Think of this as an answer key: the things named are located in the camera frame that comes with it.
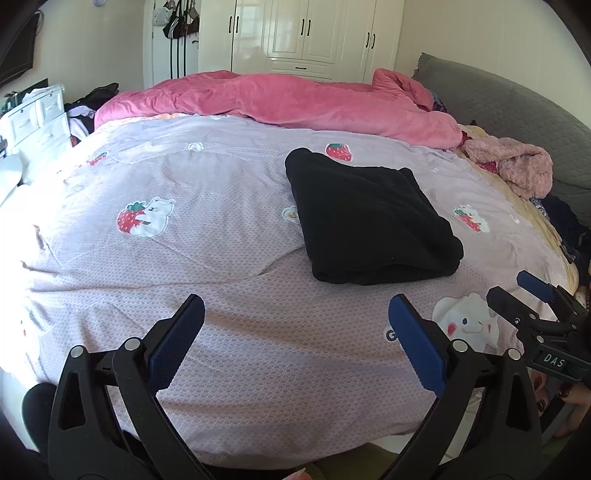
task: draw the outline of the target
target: wardrobe drawer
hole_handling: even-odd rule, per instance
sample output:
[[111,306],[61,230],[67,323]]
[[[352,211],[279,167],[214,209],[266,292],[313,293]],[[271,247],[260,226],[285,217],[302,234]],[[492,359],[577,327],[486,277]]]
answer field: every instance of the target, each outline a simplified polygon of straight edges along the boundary
[[71,147],[68,118],[63,113],[17,145],[15,150],[24,167],[22,182],[32,183],[35,177]]
[[64,113],[64,100],[61,90],[51,92],[35,102],[39,124],[45,125],[54,118]]
[[334,65],[329,63],[286,59],[268,59],[267,63],[267,71],[269,73],[282,73],[323,79],[332,78],[334,67]]
[[39,127],[35,104],[31,103],[22,108],[16,108],[8,114],[9,128],[12,130],[13,145],[24,140]]

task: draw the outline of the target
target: pink fuzzy clothing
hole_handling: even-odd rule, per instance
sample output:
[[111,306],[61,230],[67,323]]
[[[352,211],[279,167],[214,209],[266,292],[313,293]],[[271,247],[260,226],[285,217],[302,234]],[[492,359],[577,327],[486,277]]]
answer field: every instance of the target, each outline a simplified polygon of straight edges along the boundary
[[552,159],[541,147],[490,136],[468,140],[462,148],[475,163],[495,162],[501,178],[520,197],[542,199],[552,189]]

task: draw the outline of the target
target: red nail polish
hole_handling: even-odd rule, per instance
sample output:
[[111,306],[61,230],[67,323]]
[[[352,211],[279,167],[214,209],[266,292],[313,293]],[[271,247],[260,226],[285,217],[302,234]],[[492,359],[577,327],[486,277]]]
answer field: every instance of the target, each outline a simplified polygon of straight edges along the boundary
[[573,391],[573,385],[570,383],[563,383],[558,389],[558,396],[560,398],[567,398]]

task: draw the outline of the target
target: pink blanket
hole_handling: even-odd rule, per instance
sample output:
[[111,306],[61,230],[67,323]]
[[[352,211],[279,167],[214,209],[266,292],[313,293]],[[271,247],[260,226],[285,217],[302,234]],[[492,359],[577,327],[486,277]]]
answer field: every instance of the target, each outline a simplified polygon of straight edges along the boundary
[[380,135],[431,148],[457,147],[462,132],[453,117],[421,110],[391,73],[376,70],[371,85],[269,73],[198,73],[141,92],[121,93],[97,112],[95,124],[98,128],[110,120],[162,113],[226,113],[281,127]]

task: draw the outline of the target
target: fingernail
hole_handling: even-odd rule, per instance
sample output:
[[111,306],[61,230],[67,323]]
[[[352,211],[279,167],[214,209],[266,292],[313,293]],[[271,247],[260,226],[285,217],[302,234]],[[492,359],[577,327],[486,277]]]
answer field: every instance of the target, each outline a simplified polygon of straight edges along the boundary
[[573,391],[573,385],[570,383],[563,383],[558,389],[558,396],[560,398],[567,398]]
[[298,470],[296,473],[292,473],[289,477],[285,478],[285,480],[297,480],[305,471],[306,467],[304,467],[302,470]]

